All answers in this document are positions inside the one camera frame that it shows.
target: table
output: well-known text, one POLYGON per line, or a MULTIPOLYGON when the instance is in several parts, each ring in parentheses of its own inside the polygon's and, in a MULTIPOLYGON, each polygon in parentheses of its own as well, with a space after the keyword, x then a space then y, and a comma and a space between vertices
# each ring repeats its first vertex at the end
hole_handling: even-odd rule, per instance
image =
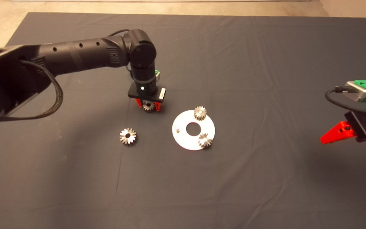
POLYGON ((127 97, 125 68, 58 76, 57 113, 0 124, 0 228, 366 228, 366 143, 319 141, 346 112, 324 92, 366 79, 365 18, 30 13, 8 45, 123 28, 157 48, 161 112, 127 97), (171 125, 199 105, 215 139, 187 151, 171 125))

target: spur gear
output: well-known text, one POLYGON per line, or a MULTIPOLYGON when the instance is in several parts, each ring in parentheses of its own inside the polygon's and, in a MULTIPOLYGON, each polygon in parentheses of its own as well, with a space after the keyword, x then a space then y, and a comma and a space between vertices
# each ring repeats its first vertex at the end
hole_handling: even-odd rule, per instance
POLYGON ((211 143, 213 142, 212 139, 208 138, 208 134, 202 133, 199 136, 199 144, 202 148, 209 147, 211 143))
POLYGON ((119 140, 125 145, 131 145, 137 140, 137 135, 135 130, 132 128, 123 129, 119 134, 119 140))
POLYGON ((207 110, 203 106, 198 106, 194 109, 194 117, 201 121, 204 120, 207 115, 207 110))
POLYGON ((154 103, 148 100, 142 100, 142 108, 147 112, 151 113, 154 109, 154 103))

